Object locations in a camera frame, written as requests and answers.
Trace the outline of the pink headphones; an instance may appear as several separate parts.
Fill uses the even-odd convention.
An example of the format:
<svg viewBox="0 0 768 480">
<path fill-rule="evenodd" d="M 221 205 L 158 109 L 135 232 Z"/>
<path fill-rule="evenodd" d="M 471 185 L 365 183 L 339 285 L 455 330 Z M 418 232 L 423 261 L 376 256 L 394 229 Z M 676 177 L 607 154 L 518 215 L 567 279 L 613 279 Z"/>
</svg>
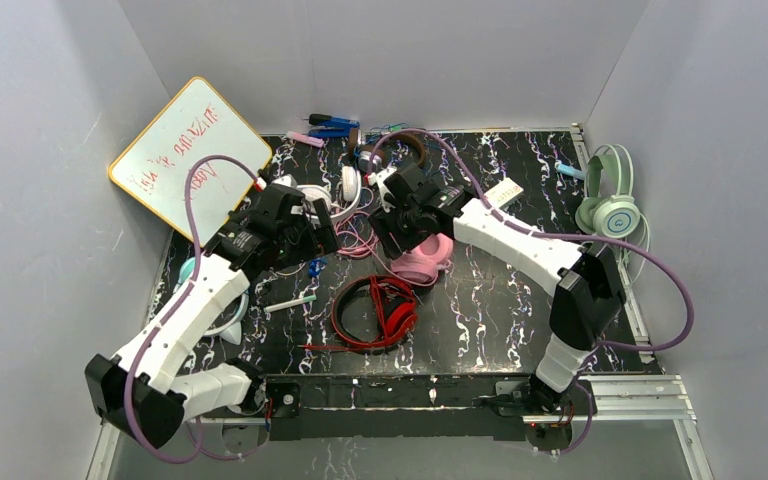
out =
<svg viewBox="0 0 768 480">
<path fill-rule="evenodd" d="M 444 234 L 429 236 L 421 244 L 390 263 L 400 279 L 417 286 L 433 284 L 451 260 L 454 241 Z"/>
</svg>

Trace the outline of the red headphones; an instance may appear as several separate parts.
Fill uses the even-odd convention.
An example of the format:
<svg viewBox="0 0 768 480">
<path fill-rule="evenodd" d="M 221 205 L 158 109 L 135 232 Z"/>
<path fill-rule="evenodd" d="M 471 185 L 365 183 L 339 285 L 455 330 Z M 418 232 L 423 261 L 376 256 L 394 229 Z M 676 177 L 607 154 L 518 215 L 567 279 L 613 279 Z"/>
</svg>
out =
<svg viewBox="0 0 768 480">
<path fill-rule="evenodd" d="M 378 335 L 364 341 L 350 333 L 343 314 L 358 294 L 365 292 L 372 301 Z M 330 320 L 342 342 L 340 350 L 361 354 L 384 354 L 395 349 L 418 320 L 417 298 L 412 286 L 395 276 L 371 275 L 346 286 L 335 298 Z"/>
</svg>

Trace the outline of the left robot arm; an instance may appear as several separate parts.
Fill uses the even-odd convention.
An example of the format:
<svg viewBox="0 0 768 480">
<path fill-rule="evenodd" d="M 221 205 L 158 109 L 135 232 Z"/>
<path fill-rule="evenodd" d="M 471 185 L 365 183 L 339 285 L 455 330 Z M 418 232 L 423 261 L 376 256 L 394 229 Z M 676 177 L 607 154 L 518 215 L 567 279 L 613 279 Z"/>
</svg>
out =
<svg viewBox="0 0 768 480">
<path fill-rule="evenodd" d="M 337 250 L 329 209 L 298 189 L 271 184 L 233 213 L 197 254 L 189 278 L 131 341 L 84 369 L 94 411 L 156 453 L 180 426 L 255 397 L 257 368 L 241 360 L 181 375 L 192 349 L 217 318 L 270 270 Z"/>
</svg>

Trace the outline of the teal white cat-ear headphones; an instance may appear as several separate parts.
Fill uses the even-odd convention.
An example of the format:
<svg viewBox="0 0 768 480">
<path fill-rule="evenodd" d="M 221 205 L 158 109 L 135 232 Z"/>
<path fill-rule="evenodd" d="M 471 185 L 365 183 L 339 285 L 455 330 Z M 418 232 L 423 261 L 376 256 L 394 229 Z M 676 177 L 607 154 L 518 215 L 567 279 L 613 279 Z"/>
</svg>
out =
<svg viewBox="0 0 768 480">
<path fill-rule="evenodd" d="M 172 292 L 177 292 L 185 281 L 191 276 L 195 267 L 196 258 L 190 257 L 183 262 L 178 272 L 178 279 Z M 204 338 L 219 336 L 221 339 L 234 345 L 240 345 L 242 341 L 241 321 L 248 310 L 249 292 L 244 291 L 236 300 L 232 301 L 229 307 L 233 307 L 232 314 L 222 313 L 204 333 Z"/>
</svg>

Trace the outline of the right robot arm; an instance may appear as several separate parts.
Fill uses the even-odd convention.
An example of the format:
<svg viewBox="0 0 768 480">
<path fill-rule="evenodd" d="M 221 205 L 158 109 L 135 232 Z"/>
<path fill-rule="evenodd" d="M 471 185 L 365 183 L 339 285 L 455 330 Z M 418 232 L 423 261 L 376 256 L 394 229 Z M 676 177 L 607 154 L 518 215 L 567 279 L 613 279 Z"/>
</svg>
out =
<svg viewBox="0 0 768 480">
<path fill-rule="evenodd" d="M 413 164 L 367 179 L 380 199 L 369 222 L 389 259 L 443 234 L 514 267 L 550 295 L 550 339 L 520 403 L 555 410 L 625 304 L 612 249 L 546 238 L 481 199 L 473 187 L 444 186 Z"/>
</svg>

